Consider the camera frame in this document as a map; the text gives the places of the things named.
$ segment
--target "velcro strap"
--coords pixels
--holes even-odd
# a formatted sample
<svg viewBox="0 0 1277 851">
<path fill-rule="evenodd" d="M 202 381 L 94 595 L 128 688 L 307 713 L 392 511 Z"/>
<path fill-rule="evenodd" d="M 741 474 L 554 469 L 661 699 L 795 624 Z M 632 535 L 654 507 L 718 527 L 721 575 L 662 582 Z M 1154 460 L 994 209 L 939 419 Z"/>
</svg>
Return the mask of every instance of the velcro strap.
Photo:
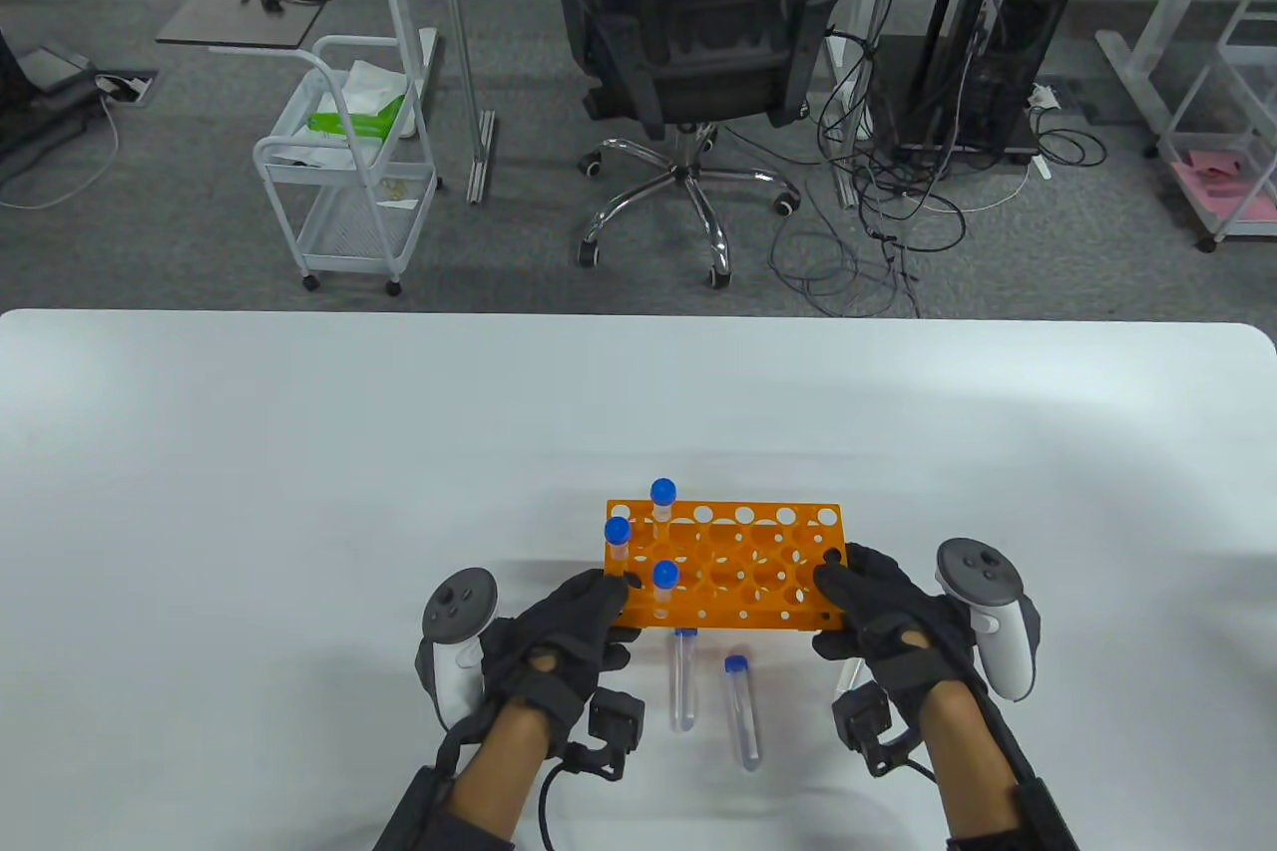
<svg viewBox="0 0 1277 851">
<path fill-rule="evenodd" d="M 885 691 L 930 687 L 940 681 L 962 678 L 936 648 L 918 648 L 873 664 L 873 678 Z"/>
<path fill-rule="evenodd" d="M 549 758 L 557 758 L 567 747 L 567 736 L 581 718 L 585 702 L 580 700 L 567 682 L 550 671 L 525 668 L 511 680 L 506 689 L 510 698 L 521 698 L 550 719 Z"/>
</svg>

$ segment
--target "computer tower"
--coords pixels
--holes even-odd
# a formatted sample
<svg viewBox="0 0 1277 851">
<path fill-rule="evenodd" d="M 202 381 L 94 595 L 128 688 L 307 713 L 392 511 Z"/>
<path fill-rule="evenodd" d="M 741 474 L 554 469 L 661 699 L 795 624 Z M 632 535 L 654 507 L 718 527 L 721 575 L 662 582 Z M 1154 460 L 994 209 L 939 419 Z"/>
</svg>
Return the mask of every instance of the computer tower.
<svg viewBox="0 0 1277 851">
<path fill-rule="evenodd" d="M 963 152 L 1004 153 L 1068 1 L 956 1 L 951 33 L 940 40 L 930 65 L 921 63 L 926 75 L 913 87 L 931 143 L 948 143 L 958 111 Z"/>
</svg>

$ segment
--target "black glove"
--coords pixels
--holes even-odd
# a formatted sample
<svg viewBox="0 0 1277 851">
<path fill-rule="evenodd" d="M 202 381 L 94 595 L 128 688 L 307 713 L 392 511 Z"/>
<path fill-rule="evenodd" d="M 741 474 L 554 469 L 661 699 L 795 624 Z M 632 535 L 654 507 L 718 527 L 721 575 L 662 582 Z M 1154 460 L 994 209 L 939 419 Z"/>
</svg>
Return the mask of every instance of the black glove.
<svg viewBox="0 0 1277 851">
<path fill-rule="evenodd" d="M 549 756 L 562 755 L 585 703 L 599 687 L 599 673 L 630 663 L 638 629 L 616 626 L 630 601 L 622 578 L 590 569 L 562 583 L 517 618 L 495 618 L 479 636 L 485 696 L 495 704 L 520 698 L 550 719 Z M 550 671 L 534 658 L 553 657 Z"/>
<path fill-rule="evenodd" d="M 830 561 L 816 569 L 821 595 L 847 616 L 840 631 L 821 631 L 811 647 L 822 658 L 863 658 L 909 727 L 927 694 L 941 681 L 983 685 L 972 659 L 976 635 L 971 611 L 949 595 L 928 595 L 900 570 L 895 558 L 858 544 L 847 546 L 849 566 Z M 902 640 L 918 631 L 931 644 Z"/>
</svg>

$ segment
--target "plastic tube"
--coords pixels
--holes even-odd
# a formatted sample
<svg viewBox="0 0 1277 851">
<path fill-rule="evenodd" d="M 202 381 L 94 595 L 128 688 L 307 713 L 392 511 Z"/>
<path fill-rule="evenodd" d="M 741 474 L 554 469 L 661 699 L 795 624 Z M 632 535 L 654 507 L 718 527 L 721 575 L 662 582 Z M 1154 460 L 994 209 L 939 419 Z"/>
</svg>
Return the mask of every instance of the plastic tube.
<svg viewBox="0 0 1277 851">
<path fill-rule="evenodd" d="M 674 515 L 674 501 L 678 498 L 678 488 L 668 478 L 658 478 L 651 483 L 651 520 L 656 524 L 656 537 L 659 538 L 670 518 Z"/>
<path fill-rule="evenodd" d="M 674 731 L 691 731 L 696 723 L 696 629 L 674 629 L 672 649 Z"/>
<path fill-rule="evenodd" d="M 608 542 L 609 558 L 614 561 L 630 558 L 630 539 L 633 538 L 633 526 L 630 524 L 630 519 L 613 515 L 603 525 L 603 537 Z"/>
<path fill-rule="evenodd" d="M 753 696 L 750 694 L 750 659 L 743 654 L 729 654 L 723 661 L 727 672 L 728 695 L 732 704 L 732 744 L 737 760 L 747 770 L 757 770 L 762 764 L 759 750 L 759 722 L 753 714 Z"/>
<path fill-rule="evenodd" d="M 669 611 L 664 606 L 669 604 L 678 586 L 678 566 L 672 561 L 658 561 L 656 567 L 651 570 L 651 585 L 653 597 L 656 599 L 656 617 L 669 617 Z"/>
</svg>

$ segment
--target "forearm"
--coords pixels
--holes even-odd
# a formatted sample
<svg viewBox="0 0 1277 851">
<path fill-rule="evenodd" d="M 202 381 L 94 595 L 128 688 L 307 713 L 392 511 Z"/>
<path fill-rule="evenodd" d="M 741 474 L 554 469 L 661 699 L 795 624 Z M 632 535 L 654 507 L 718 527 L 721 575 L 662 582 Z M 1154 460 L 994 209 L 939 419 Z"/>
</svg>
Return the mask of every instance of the forearm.
<svg viewBox="0 0 1277 851">
<path fill-rule="evenodd" d="M 1020 827 L 1015 774 L 985 723 L 976 698 L 960 681 L 942 681 L 922 705 L 922 739 L 955 838 Z"/>
<path fill-rule="evenodd" d="M 518 702 L 508 703 L 457 778 L 444 809 L 510 841 L 549 746 L 547 717 Z"/>
</svg>

